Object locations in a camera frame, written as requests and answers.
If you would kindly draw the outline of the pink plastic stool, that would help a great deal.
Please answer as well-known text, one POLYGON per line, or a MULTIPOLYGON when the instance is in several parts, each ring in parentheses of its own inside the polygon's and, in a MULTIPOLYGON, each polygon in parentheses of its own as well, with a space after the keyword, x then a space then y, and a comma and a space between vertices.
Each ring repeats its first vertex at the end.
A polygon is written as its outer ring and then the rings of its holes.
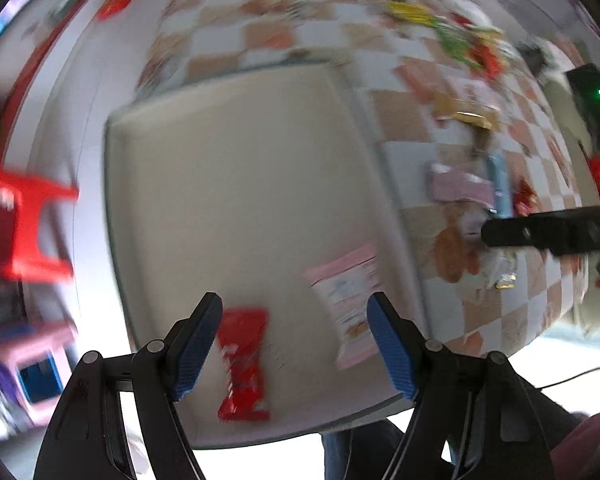
POLYGON ((67 350, 76 339, 69 320, 18 323, 0 330, 0 365, 33 426, 45 426, 71 376, 67 350))

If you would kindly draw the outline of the green snack packet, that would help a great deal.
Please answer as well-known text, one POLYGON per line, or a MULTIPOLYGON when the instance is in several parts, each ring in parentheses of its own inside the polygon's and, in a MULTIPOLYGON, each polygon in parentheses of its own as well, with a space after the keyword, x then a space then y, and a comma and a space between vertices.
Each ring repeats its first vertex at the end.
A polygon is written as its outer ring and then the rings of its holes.
POLYGON ((447 22, 437 22, 434 24, 434 32, 449 58, 461 62, 469 68, 480 67, 476 55, 477 39, 466 28, 447 22))

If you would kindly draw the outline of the gold brown snack packet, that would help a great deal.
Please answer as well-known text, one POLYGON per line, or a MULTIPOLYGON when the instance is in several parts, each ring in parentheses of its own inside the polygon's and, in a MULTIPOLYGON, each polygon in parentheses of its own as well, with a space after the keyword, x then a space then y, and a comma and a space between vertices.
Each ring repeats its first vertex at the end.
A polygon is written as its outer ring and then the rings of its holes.
POLYGON ((491 132, 500 128, 497 108, 476 101, 454 98, 441 92, 434 95, 434 117, 440 120, 457 120, 491 132))

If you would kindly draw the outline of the pink white snack packet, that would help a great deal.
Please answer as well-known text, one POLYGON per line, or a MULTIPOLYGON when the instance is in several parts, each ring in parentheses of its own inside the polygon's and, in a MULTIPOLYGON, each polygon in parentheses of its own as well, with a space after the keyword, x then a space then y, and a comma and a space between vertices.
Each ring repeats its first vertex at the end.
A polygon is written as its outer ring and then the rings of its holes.
POLYGON ((377 344, 366 318, 367 301, 381 289, 375 246, 365 244, 332 262, 307 270, 304 277, 336 330, 338 370, 346 370, 377 354, 377 344))

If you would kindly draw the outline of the red snack packet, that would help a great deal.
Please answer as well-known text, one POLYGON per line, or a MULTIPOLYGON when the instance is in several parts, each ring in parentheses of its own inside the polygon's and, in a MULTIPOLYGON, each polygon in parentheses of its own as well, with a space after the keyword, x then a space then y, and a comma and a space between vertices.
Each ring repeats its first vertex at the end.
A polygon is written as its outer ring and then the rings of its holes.
POLYGON ((227 371, 226 396, 218 408, 224 422, 265 422, 270 419, 261 347, 268 327, 268 310, 256 307, 223 313, 216 341, 227 371))

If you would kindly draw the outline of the blue snack bar packet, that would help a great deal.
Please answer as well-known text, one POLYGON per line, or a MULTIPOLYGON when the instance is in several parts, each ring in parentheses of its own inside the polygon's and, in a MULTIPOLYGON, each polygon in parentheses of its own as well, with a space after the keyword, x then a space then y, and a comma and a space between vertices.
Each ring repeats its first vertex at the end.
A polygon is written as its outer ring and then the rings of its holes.
POLYGON ((493 154, 486 159, 486 172, 494 192, 494 210, 498 218, 512 218, 514 215, 513 193, 510 187, 509 172, 502 154, 493 154))

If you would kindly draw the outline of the checkered tablecloth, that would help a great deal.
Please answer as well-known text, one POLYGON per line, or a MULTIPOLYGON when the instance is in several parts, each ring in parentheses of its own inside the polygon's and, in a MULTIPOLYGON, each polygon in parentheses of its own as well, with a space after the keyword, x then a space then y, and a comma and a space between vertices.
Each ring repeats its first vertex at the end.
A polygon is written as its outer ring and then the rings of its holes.
POLYGON ((476 252, 460 240, 468 203, 428 192, 430 162, 482 174, 502 154, 510 180, 528 184, 540 211, 582 205, 580 185, 550 104, 494 22, 479 25, 455 0, 426 6, 437 22, 477 39, 480 67, 449 58, 434 26, 387 13, 388 0, 170 0, 138 82, 140 96, 211 76, 283 62, 326 61, 351 85, 388 169, 434 336, 470 354, 515 353, 582 301, 588 260, 524 249, 476 252), (491 132, 434 117, 446 93, 498 109, 491 132))

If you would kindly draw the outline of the pink wafer packet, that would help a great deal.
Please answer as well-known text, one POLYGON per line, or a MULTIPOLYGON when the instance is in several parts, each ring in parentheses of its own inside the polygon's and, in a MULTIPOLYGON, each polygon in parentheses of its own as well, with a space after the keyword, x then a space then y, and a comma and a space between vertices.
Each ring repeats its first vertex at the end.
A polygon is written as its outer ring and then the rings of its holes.
POLYGON ((430 197, 437 202, 471 202, 486 209, 494 207, 492 183, 471 172, 430 162, 427 178, 430 197))

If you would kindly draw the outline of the yellow snack packet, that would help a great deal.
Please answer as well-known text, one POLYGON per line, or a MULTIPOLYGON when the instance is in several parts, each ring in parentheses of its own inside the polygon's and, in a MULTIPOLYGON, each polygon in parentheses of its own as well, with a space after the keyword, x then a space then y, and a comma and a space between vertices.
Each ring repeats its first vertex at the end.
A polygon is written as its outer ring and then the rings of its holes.
POLYGON ((388 0, 387 13, 399 21, 432 27, 437 23, 437 17, 429 8, 417 3, 388 0))

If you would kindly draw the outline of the red plastic stool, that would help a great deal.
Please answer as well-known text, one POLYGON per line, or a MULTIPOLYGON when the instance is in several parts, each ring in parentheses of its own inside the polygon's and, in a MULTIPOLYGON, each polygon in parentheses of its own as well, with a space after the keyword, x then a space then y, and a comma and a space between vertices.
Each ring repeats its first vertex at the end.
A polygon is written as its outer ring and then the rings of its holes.
POLYGON ((0 279, 61 283, 73 278, 67 259, 44 254, 38 244, 44 206, 54 200, 74 203, 79 189, 0 166, 0 279))

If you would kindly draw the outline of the white storage tray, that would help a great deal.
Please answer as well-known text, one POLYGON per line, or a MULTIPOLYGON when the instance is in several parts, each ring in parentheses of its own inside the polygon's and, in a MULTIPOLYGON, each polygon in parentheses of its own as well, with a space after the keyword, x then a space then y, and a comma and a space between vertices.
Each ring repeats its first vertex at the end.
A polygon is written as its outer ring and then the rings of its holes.
POLYGON ((178 404, 194 448, 234 448, 405 408, 379 356, 346 370, 306 271, 365 244, 399 312, 421 321, 398 207, 351 88, 326 63, 245 70, 163 91, 105 130, 109 248, 138 344, 164 336, 206 292, 264 307, 267 422, 222 422, 227 374, 212 350, 178 404))

